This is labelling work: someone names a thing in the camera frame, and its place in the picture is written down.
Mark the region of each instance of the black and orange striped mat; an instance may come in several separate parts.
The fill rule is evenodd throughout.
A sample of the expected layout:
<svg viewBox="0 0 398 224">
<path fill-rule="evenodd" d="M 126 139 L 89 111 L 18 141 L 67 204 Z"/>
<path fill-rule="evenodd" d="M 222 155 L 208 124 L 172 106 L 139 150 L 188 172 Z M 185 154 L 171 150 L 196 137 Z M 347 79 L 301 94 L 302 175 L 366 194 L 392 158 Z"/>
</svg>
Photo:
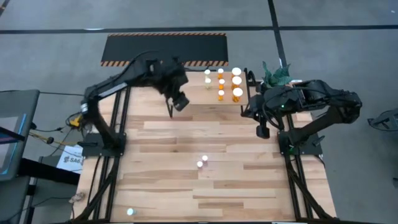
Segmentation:
<svg viewBox="0 0 398 224">
<path fill-rule="evenodd" d="M 178 57 L 185 66 L 227 66 L 226 34 L 202 32 L 110 34 L 101 66 L 125 66 L 141 52 L 157 50 L 143 57 Z"/>
</svg>

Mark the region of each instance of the gray floor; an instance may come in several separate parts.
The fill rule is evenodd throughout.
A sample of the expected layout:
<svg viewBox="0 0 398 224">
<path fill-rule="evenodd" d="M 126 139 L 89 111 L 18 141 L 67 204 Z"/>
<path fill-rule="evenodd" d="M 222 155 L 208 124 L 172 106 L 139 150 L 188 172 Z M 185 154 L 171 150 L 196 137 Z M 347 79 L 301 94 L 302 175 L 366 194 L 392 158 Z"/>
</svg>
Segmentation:
<svg viewBox="0 0 398 224">
<path fill-rule="evenodd" d="M 280 26 L 398 24 L 398 4 L 393 0 L 274 2 Z M 0 17 L 0 29 L 271 24 L 266 0 L 11 0 Z M 249 67 L 258 78 L 263 76 L 263 60 L 271 68 L 278 67 L 272 31 L 227 33 L 231 67 Z M 322 142 L 326 171 L 338 216 L 396 223 L 398 189 L 391 179 L 398 177 L 398 140 L 394 133 L 371 129 L 366 119 L 398 103 L 394 92 L 398 30 L 283 31 L 281 35 L 294 78 L 319 78 L 333 88 L 356 91 L 364 103 L 357 122 L 322 131 L 326 135 Z M 86 86 L 119 71 L 100 67 L 106 36 L 0 35 L 0 90 L 83 93 Z M 68 114 L 78 110 L 80 100 L 76 96 L 41 95 L 34 121 L 42 129 L 59 127 Z M 63 138 L 62 133 L 53 136 Z M 74 133 L 70 140 L 79 140 L 79 135 Z M 29 139 L 24 156 L 38 159 L 52 150 Z M 34 223 L 62 222 L 69 214 L 69 204 L 59 202 L 38 209 Z"/>
</svg>

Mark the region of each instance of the white bottle cap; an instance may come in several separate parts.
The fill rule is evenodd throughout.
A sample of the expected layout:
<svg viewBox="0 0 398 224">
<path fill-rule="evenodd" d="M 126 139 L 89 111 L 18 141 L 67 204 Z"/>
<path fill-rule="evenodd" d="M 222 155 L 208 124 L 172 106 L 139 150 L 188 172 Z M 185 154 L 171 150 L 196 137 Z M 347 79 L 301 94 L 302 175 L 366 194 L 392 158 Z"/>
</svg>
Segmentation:
<svg viewBox="0 0 398 224">
<path fill-rule="evenodd" d="M 243 95 L 243 90 L 241 88 L 235 88 L 232 91 L 232 93 L 233 93 L 234 96 L 242 96 Z"/>
<path fill-rule="evenodd" d="M 241 77 L 233 77 L 232 83 L 234 83 L 235 85 L 240 85 L 242 83 L 242 78 Z"/>
<path fill-rule="evenodd" d="M 133 215 L 133 214 L 135 214 L 134 209 L 132 208 L 127 209 L 127 215 Z"/>
<path fill-rule="evenodd" d="M 240 75 L 241 73 L 242 73 L 242 70 L 240 68 L 232 69 L 232 74 L 234 74 L 234 75 Z"/>
</svg>

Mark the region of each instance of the white paper sign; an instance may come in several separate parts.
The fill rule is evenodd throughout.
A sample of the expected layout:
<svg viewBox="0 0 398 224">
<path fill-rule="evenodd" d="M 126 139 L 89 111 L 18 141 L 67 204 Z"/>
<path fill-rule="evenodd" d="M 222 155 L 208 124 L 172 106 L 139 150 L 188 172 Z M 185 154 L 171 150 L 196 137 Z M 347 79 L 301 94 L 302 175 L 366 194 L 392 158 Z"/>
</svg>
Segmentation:
<svg viewBox="0 0 398 224">
<path fill-rule="evenodd" d="M 83 168 L 82 150 L 83 148 L 79 145 L 65 146 L 61 158 L 58 161 L 57 168 L 81 174 Z"/>
</svg>

